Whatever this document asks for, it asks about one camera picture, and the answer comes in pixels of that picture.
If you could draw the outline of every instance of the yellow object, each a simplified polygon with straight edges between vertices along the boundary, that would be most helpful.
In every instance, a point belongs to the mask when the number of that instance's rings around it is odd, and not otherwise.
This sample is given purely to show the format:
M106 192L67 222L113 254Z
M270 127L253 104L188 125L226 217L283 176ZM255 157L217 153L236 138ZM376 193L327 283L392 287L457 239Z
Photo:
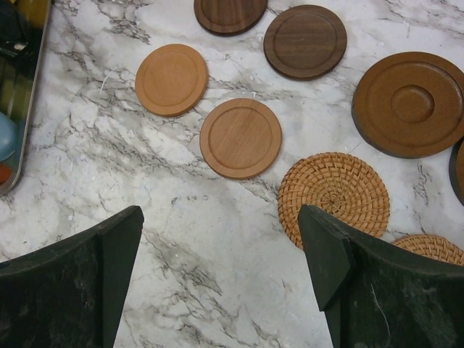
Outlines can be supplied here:
M46 19L46 11L49 7L47 0L12 0L17 3L17 9L34 27L43 27Z

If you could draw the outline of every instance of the metal tray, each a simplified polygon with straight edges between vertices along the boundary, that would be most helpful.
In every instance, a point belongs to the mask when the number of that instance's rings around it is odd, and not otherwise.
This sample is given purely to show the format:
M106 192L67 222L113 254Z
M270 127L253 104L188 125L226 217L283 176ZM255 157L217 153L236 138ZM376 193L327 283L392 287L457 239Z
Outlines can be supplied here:
M12 169L12 174L7 182L0 185L0 195L10 191L20 177L38 66L51 6L50 0L16 0L12 2L25 16L29 25L34 28L37 41L40 40L40 44L38 45L38 54L27 61L11 61L0 57L0 111L16 123L18 130L16 151L9 159L2 162Z

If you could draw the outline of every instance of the dark green object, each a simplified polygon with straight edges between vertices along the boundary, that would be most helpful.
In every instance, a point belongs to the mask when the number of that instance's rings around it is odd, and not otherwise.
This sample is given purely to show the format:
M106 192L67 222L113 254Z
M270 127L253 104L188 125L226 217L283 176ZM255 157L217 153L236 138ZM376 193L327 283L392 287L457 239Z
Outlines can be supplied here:
M113 347L143 222L129 207L0 263L0 347Z
M449 159L449 181L451 181L452 189L455 191L457 199L464 205L464 191L460 187L459 180L457 179L457 153L464 144L464 138L458 141L452 148L451 157Z
M299 229L334 348L464 347L464 267L303 206Z

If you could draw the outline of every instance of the blue object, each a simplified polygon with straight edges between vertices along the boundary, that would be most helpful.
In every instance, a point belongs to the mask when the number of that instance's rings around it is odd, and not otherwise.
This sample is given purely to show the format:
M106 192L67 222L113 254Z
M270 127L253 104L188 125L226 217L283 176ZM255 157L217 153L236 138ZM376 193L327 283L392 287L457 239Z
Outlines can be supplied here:
M17 126L0 112L0 161L14 154L17 143Z

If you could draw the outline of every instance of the wooden coaster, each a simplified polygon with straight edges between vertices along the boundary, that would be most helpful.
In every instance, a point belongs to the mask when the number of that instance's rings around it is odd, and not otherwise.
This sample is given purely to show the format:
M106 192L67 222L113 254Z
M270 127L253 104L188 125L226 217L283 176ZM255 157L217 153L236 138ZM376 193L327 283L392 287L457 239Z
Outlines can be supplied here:
M167 45L142 62L136 75L136 93L150 112L179 116L200 101L208 78L208 68L200 53L185 45Z
M341 20L324 7L302 5L286 10L270 24L264 52L278 73L311 80L338 65L347 48Z
M195 16L209 32L232 36L256 25L264 15L268 0L195 0Z
M329 152L301 159L287 172L278 192L283 229L303 249L298 214L315 205L348 225L375 237L384 234L390 201L374 169L349 154Z
M417 234L398 239L393 244L417 255L464 266L464 251L443 237Z
M433 54L382 59L362 77L352 116L361 136L396 157L441 152L464 135L464 74Z
M456 196L464 205L464 138L453 148L449 160L449 179Z
M277 117L253 99L234 99L216 107L200 133L207 164L232 179L249 179L264 172L276 160L281 144Z

